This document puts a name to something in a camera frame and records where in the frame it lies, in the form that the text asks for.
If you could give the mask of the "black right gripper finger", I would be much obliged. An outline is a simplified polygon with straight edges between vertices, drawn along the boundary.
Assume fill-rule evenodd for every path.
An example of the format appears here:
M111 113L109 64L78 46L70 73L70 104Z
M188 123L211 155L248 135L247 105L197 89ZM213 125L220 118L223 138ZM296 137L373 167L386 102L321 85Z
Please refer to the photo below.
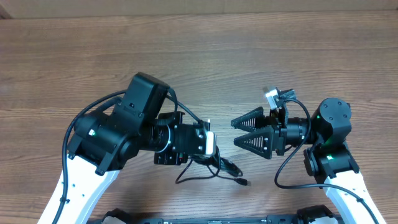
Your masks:
M235 138L234 145L265 159L271 159L276 139L277 135L274 128L268 126Z
M256 131L271 125L270 115L273 113L269 110L269 115L264 115L264 108L258 107L238 118L231 121L231 126L235 129L243 131Z

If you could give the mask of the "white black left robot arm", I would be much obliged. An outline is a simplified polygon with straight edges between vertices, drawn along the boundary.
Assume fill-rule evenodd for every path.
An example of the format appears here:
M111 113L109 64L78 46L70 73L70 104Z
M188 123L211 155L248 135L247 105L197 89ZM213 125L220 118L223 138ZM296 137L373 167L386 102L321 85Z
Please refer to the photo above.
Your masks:
M62 173L41 223L86 223L126 162L152 151L156 164L179 165L213 156L216 135L208 121L182 121L187 111L175 91L145 73L125 90L88 105L72 120L62 143Z

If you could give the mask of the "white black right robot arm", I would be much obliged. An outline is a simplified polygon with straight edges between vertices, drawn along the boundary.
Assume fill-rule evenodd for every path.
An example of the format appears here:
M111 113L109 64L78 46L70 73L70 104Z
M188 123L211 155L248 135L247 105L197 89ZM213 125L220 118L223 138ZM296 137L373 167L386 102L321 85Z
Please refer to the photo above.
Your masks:
M346 142L351 132L350 118L349 103L339 98L323 100L310 114L295 97L279 97L268 116L258 107L233 119L231 125L246 132L234 139L234 145L265 159L271 159L273 152L282 156L293 149L275 174L274 183L279 188L323 189L345 223L384 223ZM305 169L315 182L281 184L280 173L304 145Z

